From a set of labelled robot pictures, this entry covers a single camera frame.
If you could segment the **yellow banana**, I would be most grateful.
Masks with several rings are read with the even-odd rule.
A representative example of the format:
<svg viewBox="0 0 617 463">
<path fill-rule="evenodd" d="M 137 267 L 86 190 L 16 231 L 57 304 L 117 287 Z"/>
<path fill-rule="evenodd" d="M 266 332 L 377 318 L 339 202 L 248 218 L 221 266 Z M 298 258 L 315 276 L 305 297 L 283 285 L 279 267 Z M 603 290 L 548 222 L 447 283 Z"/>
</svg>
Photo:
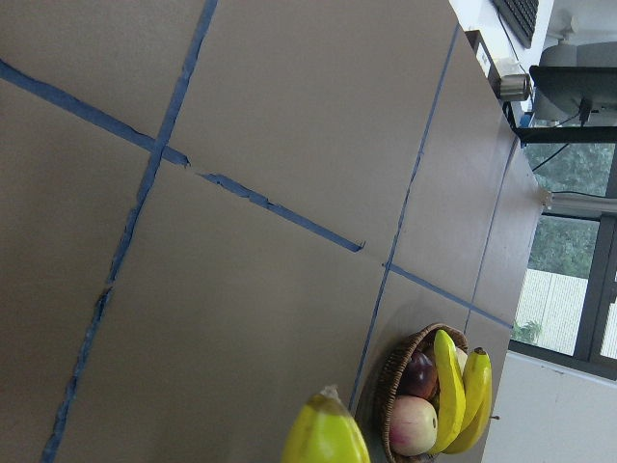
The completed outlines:
<svg viewBox="0 0 617 463">
<path fill-rule="evenodd" d="M 370 456 L 354 417 L 325 386 L 302 406 L 287 434 L 281 462 L 369 462 Z"/>
<path fill-rule="evenodd" d="M 439 380 L 439 411 L 436 441 L 429 454 L 445 450 L 459 435 L 466 410 L 466 396 L 454 340 L 439 329 L 434 337 Z"/>
<path fill-rule="evenodd" d="M 490 421 L 493 401 L 493 368 L 488 352 L 476 347 L 469 354 L 463 373 L 467 400 L 461 432 L 443 451 L 465 452 L 479 441 Z"/>
</svg>

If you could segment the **brown wicker basket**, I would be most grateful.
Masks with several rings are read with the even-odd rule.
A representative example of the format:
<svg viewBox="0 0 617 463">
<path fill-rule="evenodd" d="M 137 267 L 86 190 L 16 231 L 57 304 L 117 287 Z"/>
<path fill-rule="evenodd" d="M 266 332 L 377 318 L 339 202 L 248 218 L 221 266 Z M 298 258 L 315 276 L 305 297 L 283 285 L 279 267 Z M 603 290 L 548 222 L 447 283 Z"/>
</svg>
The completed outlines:
<svg viewBox="0 0 617 463">
<path fill-rule="evenodd" d="M 416 456 L 404 456 L 396 453 L 390 447 L 389 431 L 393 404 L 404 367 L 411 360 L 414 352 L 424 351 L 433 343 L 435 333 L 439 329 L 445 330 L 457 347 L 465 352 L 469 351 L 468 339 L 462 331 L 443 323 L 433 323 L 402 338 L 388 354 L 380 370 L 373 400 L 373 414 L 388 462 L 435 462 L 437 460 L 436 454 L 422 453 Z"/>
</svg>

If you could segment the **dark red mango fruit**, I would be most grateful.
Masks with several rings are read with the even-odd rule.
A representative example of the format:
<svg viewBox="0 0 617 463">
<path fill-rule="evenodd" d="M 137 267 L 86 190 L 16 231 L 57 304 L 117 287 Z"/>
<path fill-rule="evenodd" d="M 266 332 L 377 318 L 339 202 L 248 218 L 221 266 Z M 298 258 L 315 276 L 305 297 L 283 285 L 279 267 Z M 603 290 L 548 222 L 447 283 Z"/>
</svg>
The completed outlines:
<svg viewBox="0 0 617 463">
<path fill-rule="evenodd" d="M 435 365 L 424 353 L 415 351 L 403 370 L 399 393 L 429 400 L 436 393 L 437 384 Z"/>
</svg>

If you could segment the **pale pink apple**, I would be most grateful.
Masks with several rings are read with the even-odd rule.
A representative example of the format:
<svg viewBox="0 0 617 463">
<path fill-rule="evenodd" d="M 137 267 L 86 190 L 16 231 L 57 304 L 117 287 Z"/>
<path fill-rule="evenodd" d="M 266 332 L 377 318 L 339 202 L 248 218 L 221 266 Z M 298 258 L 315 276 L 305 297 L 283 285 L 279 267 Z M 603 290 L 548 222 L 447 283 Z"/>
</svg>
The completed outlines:
<svg viewBox="0 0 617 463">
<path fill-rule="evenodd" d="M 389 446 L 393 452 L 415 456 L 427 452 L 437 440 L 438 419 L 426 399 L 399 395 L 390 415 Z"/>
</svg>

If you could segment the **silver metal cylinder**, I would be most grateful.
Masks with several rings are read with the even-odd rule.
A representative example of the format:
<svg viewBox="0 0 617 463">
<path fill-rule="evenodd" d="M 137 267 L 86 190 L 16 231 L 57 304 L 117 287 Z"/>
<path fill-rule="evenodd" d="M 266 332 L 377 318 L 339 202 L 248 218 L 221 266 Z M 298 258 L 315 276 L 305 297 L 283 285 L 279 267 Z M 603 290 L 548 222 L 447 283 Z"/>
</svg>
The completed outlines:
<svg viewBox="0 0 617 463">
<path fill-rule="evenodd" d="M 500 77 L 498 98 L 502 101 L 526 101 L 531 96 L 532 84 L 527 73 L 508 74 Z"/>
</svg>

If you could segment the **black monitor stand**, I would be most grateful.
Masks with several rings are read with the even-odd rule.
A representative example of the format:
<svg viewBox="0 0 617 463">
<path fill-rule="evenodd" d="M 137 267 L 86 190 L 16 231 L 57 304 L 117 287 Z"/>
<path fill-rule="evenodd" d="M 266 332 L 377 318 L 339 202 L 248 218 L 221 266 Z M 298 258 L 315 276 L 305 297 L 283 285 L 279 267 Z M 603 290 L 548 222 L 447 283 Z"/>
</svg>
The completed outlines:
<svg viewBox="0 0 617 463">
<path fill-rule="evenodd" d="M 535 89 L 566 114 L 578 118 L 577 126 L 519 127 L 513 132 L 524 144 L 614 143 L 614 125 L 593 125 L 594 115 L 616 116 L 616 68 L 543 67 L 529 70 Z"/>
</svg>

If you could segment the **black keyboard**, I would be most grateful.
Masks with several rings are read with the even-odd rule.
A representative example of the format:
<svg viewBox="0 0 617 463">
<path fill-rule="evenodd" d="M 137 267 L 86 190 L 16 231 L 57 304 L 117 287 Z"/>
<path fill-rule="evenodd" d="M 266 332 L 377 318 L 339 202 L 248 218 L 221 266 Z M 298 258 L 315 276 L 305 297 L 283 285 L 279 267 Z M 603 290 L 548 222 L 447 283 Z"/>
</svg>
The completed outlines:
<svg viewBox="0 0 617 463">
<path fill-rule="evenodd" d="M 518 42 L 524 48 L 530 48 L 536 28 L 539 1 L 493 0 L 492 3 Z"/>
</svg>

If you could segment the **aluminium frame rail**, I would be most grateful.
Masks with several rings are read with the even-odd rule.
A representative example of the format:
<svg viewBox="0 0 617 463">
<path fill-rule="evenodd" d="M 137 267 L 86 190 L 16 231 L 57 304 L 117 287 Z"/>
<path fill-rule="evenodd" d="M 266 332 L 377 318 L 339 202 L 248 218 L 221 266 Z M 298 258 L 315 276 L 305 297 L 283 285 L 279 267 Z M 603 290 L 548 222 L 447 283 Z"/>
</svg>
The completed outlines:
<svg viewBox="0 0 617 463">
<path fill-rule="evenodd" d="M 603 215 L 615 216 L 616 199 L 573 191 L 550 192 L 539 190 L 539 199 L 546 214 L 597 219 Z"/>
</svg>

